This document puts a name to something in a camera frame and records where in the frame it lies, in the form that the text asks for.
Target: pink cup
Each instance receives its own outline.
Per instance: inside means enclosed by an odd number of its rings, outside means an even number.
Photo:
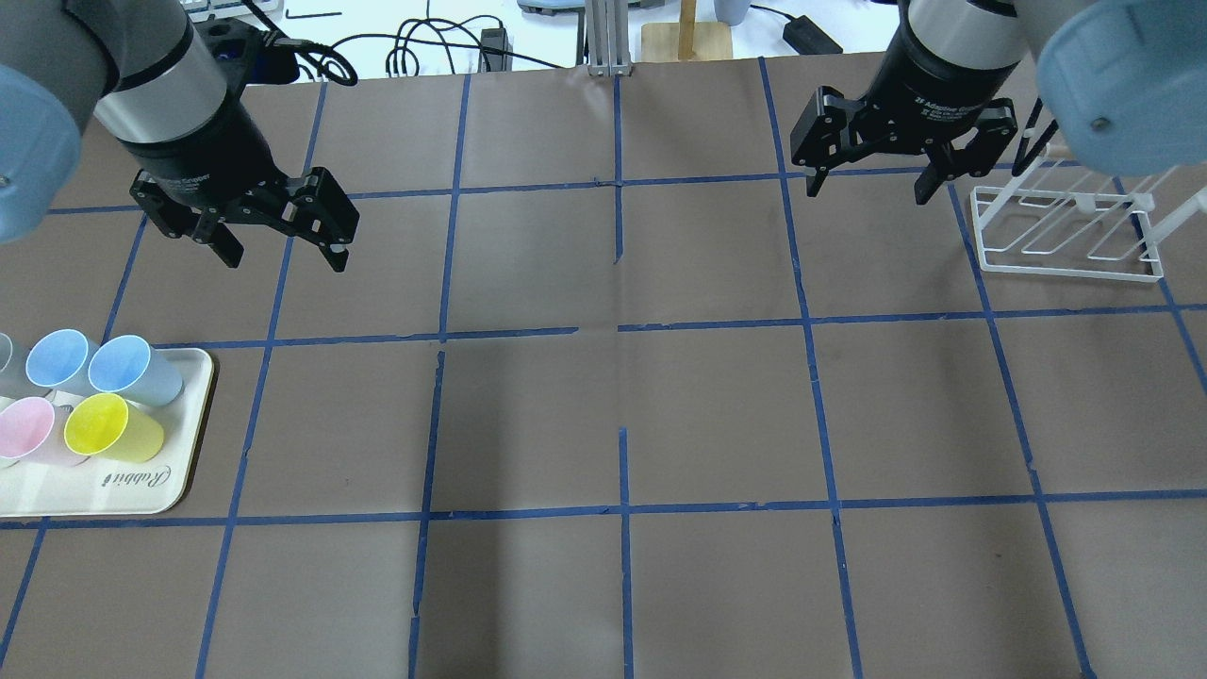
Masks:
[[[71,406],[40,397],[16,402],[0,412],[0,460],[75,467],[88,458],[72,453],[63,439]]]

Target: black wire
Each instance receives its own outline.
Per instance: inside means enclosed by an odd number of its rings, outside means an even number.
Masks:
[[[393,40],[395,35],[392,33],[357,33],[356,35],[349,35],[348,37],[340,37],[339,40],[332,42],[331,47],[332,47],[332,49],[334,49],[336,47],[339,47],[344,42],[348,42],[350,40],[361,40],[361,39],[365,39],[365,37],[389,37],[390,40]],[[436,45],[436,46],[441,45],[439,42],[432,42],[431,40],[419,40],[418,37],[413,37],[410,41],[414,42],[415,45]],[[457,42],[449,42],[448,46],[449,47],[459,47],[459,48],[462,48],[462,49],[478,49],[479,48],[477,45],[461,45],[461,43],[457,43]],[[561,68],[565,68],[565,66],[559,66],[558,64],[552,64],[552,63],[546,62],[543,59],[537,59],[536,57],[529,57],[526,54],[520,54],[518,52],[512,52],[511,49],[497,49],[495,47],[482,46],[482,51],[486,52],[488,54],[502,54],[502,55],[506,55],[506,57],[512,57],[514,59],[524,59],[525,62],[532,62],[533,64],[541,64],[542,66],[549,66],[550,69],[561,69]]]
[[[407,21],[402,22],[402,24],[398,25],[398,30],[396,31],[396,35],[398,37],[402,37],[402,30],[403,30],[403,28],[406,28],[406,25],[408,23],[414,23],[415,25],[413,25],[412,29],[407,33],[407,37],[402,40],[402,47],[408,47],[410,40],[413,40],[415,30],[418,30],[420,25],[426,25],[427,28],[431,28],[432,30],[435,30],[437,33],[437,36],[441,40],[441,45],[444,47],[444,54],[445,54],[445,57],[448,57],[448,60],[449,60],[449,70],[455,74],[456,72],[456,66],[453,63],[453,51],[450,49],[450,45],[449,45],[448,40],[444,37],[444,34],[448,33],[448,31],[450,31],[450,30],[460,30],[461,33],[463,33],[467,36],[470,36],[470,40],[474,45],[478,46],[478,53],[480,54],[482,53],[482,40],[479,40],[478,36],[474,35],[472,30],[470,30],[468,28],[466,28],[466,24],[468,24],[470,22],[478,21],[478,19],[495,19],[495,22],[498,24],[498,28],[500,29],[503,28],[503,19],[501,19],[501,18],[494,16],[494,14],[474,14],[474,16],[472,16],[468,19],[465,19],[462,22],[454,22],[454,21],[450,21],[450,19],[441,19],[441,18],[431,18],[431,17],[428,17],[426,19],[407,19]],[[395,40],[395,47],[398,47],[398,40]],[[490,69],[490,62],[489,60],[484,60],[483,63],[485,63],[485,65],[486,65],[486,71],[490,71],[491,70]],[[397,71],[397,70],[398,70],[397,69],[397,60],[395,60],[395,71]],[[403,63],[403,71],[406,71],[406,62]]]
[[[415,52],[413,49],[410,49],[409,47],[404,52],[403,52],[402,47],[395,47],[393,49],[390,49],[389,54],[385,55],[385,74],[387,76],[390,76],[390,77],[397,77],[397,76],[403,75],[402,72],[398,72],[398,68],[397,68],[398,66],[398,62],[395,58],[395,52],[402,52],[402,64],[403,64],[403,66],[407,65],[407,57],[408,55],[412,59],[414,59],[415,60],[415,74],[416,75],[419,74],[419,57],[415,54]],[[390,69],[391,63],[395,66],[393,70]]]
[[[288,39],[288,35],[281,30],[281,27],[264,13],[252,0],[243,0],[243,6],[251,11],[252,16],[260,19],[260,23],[264,24],[269,31],[269,43],[274,43],[278,36],[282,39]],[[343,84],[345,87],[351,87],[360,82],[360,77],[356,75],[356,69],[352,68],[351,62],[344,58],[343,54],[336,52],[333,47],[327,47],[326,45],[319,45],[317,42],[303,41],[301,46],[290,46],[290,51],[295,54],[302,57],[307,63],[314,66],[315,71],[331,80],[337,84]],[[330,58],[332,62],[339,65],[343,76],[337,75],[332,71],[321,59],[315,59],[311,54],[321,54]]]
[[[797,21],[797,17],[793,17],[792,14],[789,14],[788,12],[785,12],[782,10],[776,10],[775,7],[765,7],[763,5],[751,5],[751,8],[752,10],[763,10],[764,12],[774,12],[776,14],[780,14],[781,17],[788,17],[789,22]]]
[[[401,24],[398,24],[398,30],[395,33],[395,40],[393,40],[393,47],[395,47],[395,49],[397,49],[400,46],[403,49],[408,49],[410,47],[412,36],[415,34],[415,31],[419,30],[419,27],[426,25],[427,28],[431,28],[432,30],[436,31],[436,36],[439,37],[439,40],[441,40],[439,43],[444,46],[444,55],[448,57],[449,70],[455,74],[456,72],[456,66],[453,64],[453,49],[449,47],[449,41],[444,39],[444,34],[441,31],[439,28],[437,28],[437,25],[435,23],[435,22],[443,22],[443,21],[445,21],[445,19],[407,19],[407,21],[402,22]],[[407,37],[403,37],[402,36],[402,31],[407,27],[407,24],[409,24],[409,23],[414,23],[415,25],[410,27],[410,30],[407,31]],[[403,69],[402,69],[403,72],[407,72],[407,68],[406,66],[407,66],[407,64],[406,64],[406,62],[403,62]],[[397,70],[398,70],[397,62],[395,62],[395,71],[397,71]],[[418,69],[416,69],[415,75],[419,75]]]

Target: white desk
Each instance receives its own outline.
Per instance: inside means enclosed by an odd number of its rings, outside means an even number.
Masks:
[[[879,52],[888,46],[897,29],[897,7],[877,5],[868,0],[763,0],[757,2],[791,14],[805,14],[830,35],[846,52]],[[304,37],[332,43],[340,37],[357,33],[395,33],[407,18],[424,16],[424,0],[284,0],[281,7],[270,16],[293,37]],[[337,17],[286,19],[290,14],[343,12]],[[630,49],[635,62],[641,60],[641,25],[648,22],[678,21],[678,2],[652,8],[631,8],[629,12]],[[463,21],[474,14],[495,14],[503,19],[515,52],[536,57],[559,65],[572,65],[577,41],[578,18],[575,13],[548,17],[523,12],[515,0],[433,0],[432,16],[451,21]],[[699,21],[716,21],[711,0],[701,0]],[[787,19],[771,12],[751,10],[746,19],[734,27],[734,57],[774,57],[794,54],[781,35]],[[494,23],[479,19],[471,24],[474,34]],[[468,36],[450,31],[450,42],[468,42]],[[415,31],[414,37],[435,40],[426,28]],[[385,55],[392,47],[387,39],[362,39],[340,46],[361,77],[385,77]],[[449,72],[444,49],[437,46],[413,45],[421,64],[421,74]],[[457,72],[477,69],[476,49],[454,49]],[[514,59],[513,69],[542,68],[537,64]]]

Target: gray cup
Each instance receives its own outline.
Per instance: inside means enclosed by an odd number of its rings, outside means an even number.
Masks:
[[[717,12],[717,21],[737,25],[746,18],[751,0],[712,0],[712,8]]]
[[[0,397],[24,399],[27,397],[45,397],[51,391],[39,387],[25,377],[25,358],[29,351],[12,341],[0,332]]]

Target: light blue cup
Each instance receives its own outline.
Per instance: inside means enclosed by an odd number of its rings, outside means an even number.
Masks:
[[[88,382],[88,363],[97,349],[97,344],[78,329],[56,329],[29,351],[25,377],[46,390],[92,397],[97,391]]]
[[[167,406],[185,387],[176,367],[136,334],[105,343],[92,358],[88,381],[97,392],[152,408]]]
[[[746,11],[751,8],[751,0],[712,0],[712,7],[717,11],[718,22],[737,25],[746,19]]]

